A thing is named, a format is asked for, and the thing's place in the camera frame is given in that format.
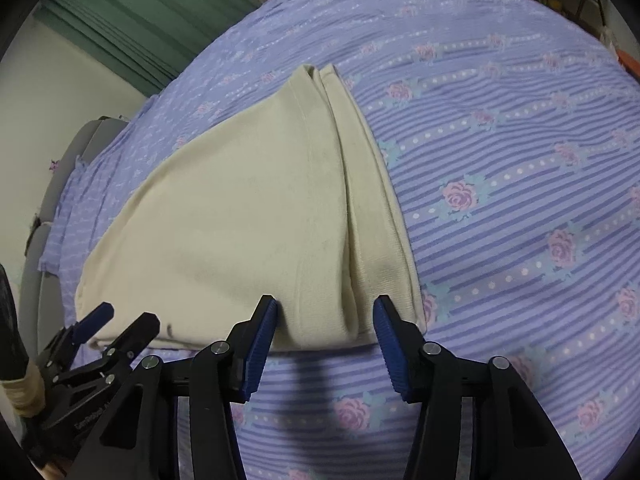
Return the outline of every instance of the beige towel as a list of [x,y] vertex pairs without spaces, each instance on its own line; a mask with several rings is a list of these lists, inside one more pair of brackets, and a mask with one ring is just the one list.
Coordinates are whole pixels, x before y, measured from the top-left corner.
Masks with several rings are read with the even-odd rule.
[[298,68],[158,166],[84,264],[76,310],[113,304],[98,345],[148,311],[161,321],[152,346],[202,348],[263,294],[284,313],[272,349],[374,342],[379,294],[424,330],[382,156],[332,66]]

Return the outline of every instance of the blue gripper pad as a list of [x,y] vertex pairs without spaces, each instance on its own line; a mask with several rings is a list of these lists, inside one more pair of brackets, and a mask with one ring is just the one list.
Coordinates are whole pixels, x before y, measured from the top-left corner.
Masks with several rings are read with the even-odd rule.
[[251,394],[258,389],[264,364],[267,362],[267,354],[269,353],[269,348],[271,348],[273,334],[276,332],[277,323],[278,302],[272,299],[262,318],[258,332],[255,334],[254,342],[244,363],[242,394],[246,400],[249,400]]
[[111,303],[102,302],[95,307],[82,321],[74,325],[74,332],[71,342],[74,345],[81,345],[89,341],[98,330],[113,319],[113,306]]
[[386,371],[389,372],[394,390],[404,399],[410,392],[409,366],[398,341],[385,305],[378,298],[373,303],[373,327],[378,336],[378,343],[385,359]]

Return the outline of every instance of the white wall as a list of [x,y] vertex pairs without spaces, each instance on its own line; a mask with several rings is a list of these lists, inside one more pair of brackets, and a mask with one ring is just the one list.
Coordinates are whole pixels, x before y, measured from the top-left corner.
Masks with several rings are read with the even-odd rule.
[[0,62],[0,263],[17,301],[24,245],[50,161],[100,116],[132,117],[145,97],[29,17]]

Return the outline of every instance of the mattress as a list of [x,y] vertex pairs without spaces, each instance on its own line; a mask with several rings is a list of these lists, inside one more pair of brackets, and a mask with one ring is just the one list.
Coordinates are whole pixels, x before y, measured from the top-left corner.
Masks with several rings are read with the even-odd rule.
[[[153,168],[303,63],[333,63],[372,129],[428,338],[509,357],[583,478],[603,479],[640,426],[640,89],[531,0],[266,2],[72,173],[41,260],[66,323],[82,264]],[[233,411],[251,480],[388,480],[402,477],[418,407],[370,346],[272,354]],[[186,420],[180,436],[188,478]]]

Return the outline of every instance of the metal screw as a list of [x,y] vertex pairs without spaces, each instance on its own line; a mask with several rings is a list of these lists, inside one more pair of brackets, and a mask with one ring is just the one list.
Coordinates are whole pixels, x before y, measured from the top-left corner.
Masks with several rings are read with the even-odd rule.
[[225,354],[229,352],[230,348],[231,346],[226,341],[216,341],[211,345],[211,351],[216,355]]
[[159,362],[160,359],[158,359],[157,355],[148,355],[144,359],[142,359],[142,361],[140,361],[140,364],[143,368],[149,370],[149,368],[155,368],[156,366],[158,366]]
[[509,368],[509,360],[506,357],[502,357],[502,356],[498,356],[498,357],[494,357],[494,360],[492,361],[494,363],[494,366],[496,368],[498,368],[498,370],[506,370],[507,368]]
[[422,346],[422,351],[427,355],[438,355],[442,352],[442,348],[438,343],[429,341]]

